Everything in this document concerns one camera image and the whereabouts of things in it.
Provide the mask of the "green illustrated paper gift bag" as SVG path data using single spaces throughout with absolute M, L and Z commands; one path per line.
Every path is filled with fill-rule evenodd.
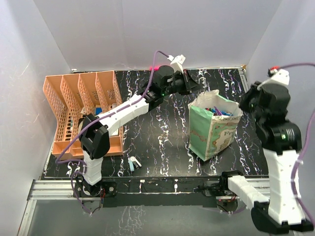
M 217 116 L 212 112 L 214 106 L 234 116 Z M 211 159 L 234 142 L 243 116 L 238 102 L 221 96 L 216 89 L 200 93 L 188 104 L 188 108 L 189 149 L 202 161 Z

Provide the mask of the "purple Fox's candy packet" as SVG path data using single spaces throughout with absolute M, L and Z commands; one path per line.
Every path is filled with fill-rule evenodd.
M 222 112 L 216 106 L 214 106 L 214 108 L 212 109 L 212 112 L 216 114 L 217 116 L 222 116 Z

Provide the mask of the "blue chocolate snack packet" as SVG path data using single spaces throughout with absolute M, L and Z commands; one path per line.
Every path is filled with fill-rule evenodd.
M 232 113 L 230 112 L 224 112 L 224 111 L 220 111 L 221 115 L 224 115 L 224 116 L 234 116 Z

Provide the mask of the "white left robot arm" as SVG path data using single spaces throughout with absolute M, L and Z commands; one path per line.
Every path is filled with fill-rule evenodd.
M 110 136 L 114 131 L 155 109 L 164 97 L 175 93 L 189 95 L 200 88 L 187 70 L 175 71 L 171 66 L 163 65 L 151 73 L 142 90 L 128 101 L 98 116 L 87 115 L 79 136 L 85 162 L 81 188 L 91 196 L 101 192 L 101 166 L 110 149 Z

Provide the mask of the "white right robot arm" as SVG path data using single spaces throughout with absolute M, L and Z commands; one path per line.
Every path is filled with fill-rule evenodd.
M 312 232 L 310 217 L 300 204 L 297 163 L 302 150 L 300 128 L 286 118 L 290 94 L 285 85 L 255 82 L 241 97 L 240 109 L 252 114 L 268 165 L 270 196 L 255 189 L 240 171 L 223 172 L 220 191 L 236 194 L 251 211 L 257 230 L 284 235 L 291 231 Z

